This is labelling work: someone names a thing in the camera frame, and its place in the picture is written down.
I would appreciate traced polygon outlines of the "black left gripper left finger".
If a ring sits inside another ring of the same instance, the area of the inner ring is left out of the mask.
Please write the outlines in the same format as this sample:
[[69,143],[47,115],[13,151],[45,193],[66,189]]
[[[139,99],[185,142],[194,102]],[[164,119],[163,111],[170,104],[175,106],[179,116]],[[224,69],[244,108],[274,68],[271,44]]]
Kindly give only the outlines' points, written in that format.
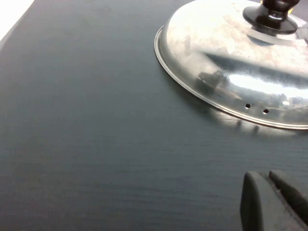
[[244,231],[299,231],[282,195],[269,174],[248,171],[244,175],[240,215]]

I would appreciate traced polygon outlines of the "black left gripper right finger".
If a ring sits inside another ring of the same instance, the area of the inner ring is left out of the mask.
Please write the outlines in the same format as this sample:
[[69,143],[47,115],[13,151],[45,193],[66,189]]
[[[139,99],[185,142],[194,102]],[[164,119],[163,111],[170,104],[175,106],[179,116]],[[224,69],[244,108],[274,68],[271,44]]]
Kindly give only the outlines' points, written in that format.
[[308,230],[308,188],[281,170],[271,170],[269,178],[291,209],[294,220]]

